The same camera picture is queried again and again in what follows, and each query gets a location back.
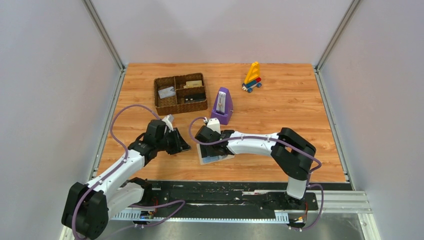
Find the white card holder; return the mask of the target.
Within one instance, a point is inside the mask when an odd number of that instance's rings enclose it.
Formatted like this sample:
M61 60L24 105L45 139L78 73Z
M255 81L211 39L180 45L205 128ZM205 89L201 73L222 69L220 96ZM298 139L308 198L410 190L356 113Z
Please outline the white card holder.
M206 156L206 146L205 145L197 144L196 147L197 147L199 163L201 165L211 164L211 163L215 163L215 162L219 162L219 161L223 161L223 160L229 160L229 159L233 159L235 157L234 155L231 155L231 154L217 155L217 156Z

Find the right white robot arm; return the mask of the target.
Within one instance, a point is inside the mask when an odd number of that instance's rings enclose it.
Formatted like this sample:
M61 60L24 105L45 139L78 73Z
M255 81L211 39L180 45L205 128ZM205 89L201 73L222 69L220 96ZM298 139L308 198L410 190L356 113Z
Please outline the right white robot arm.
M312 163L320 167L316 159L316 148L294 130L283 127L280 132L269 134L250 134L235 130L216 131L203 125L191 138L199 144L202 159L252 154L271 157L288 176L286 194L301 200L306 192L310 174L314 171Z

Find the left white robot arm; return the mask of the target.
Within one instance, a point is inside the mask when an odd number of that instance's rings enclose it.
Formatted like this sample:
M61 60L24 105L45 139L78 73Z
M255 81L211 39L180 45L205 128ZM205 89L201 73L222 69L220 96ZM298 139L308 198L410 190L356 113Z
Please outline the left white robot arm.
M68 192L61 223L77 235L98 238L109 220L126 207L145 200L149 184L138 177L130 178L145 167L158 152L169 155L191 147L184 141L171 114L153 119L111 167L87 183L74 183Z

